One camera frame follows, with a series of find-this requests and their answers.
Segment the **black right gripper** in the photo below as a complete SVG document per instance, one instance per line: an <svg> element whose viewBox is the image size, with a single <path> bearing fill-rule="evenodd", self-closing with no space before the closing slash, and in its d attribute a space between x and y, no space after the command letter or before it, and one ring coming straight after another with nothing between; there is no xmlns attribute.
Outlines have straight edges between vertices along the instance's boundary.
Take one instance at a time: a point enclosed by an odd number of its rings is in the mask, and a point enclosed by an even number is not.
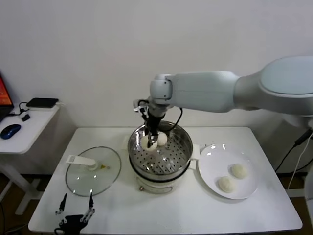
<svg viewBox="0 0 313 235"><path fill-rule="evenodd" d="M155 117L151 113L148 113L146 119L146 129L144 130L144 136L149 135L149 147L153 146L158 139L158 126L165 115L161 117Z"/></svg>

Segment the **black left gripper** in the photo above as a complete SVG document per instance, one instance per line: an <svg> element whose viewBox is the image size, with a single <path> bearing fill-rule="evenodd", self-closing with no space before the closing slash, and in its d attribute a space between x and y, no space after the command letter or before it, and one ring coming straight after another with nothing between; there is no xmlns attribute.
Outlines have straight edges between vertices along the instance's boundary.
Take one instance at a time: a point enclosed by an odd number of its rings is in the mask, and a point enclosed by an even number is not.
<svg viewBox="0 0 313 235"><path fill-rule="evenodd" d="M66 200L67 194L64 195L58 210L55 212L55 215L60 219L58 231L63 232L65 235L79 235L80 231L85 227L85 222L88 222L95 213L92 192L89 196L88 209L84 215L77 214L64 217L63 213L65 210Z"/></svg>

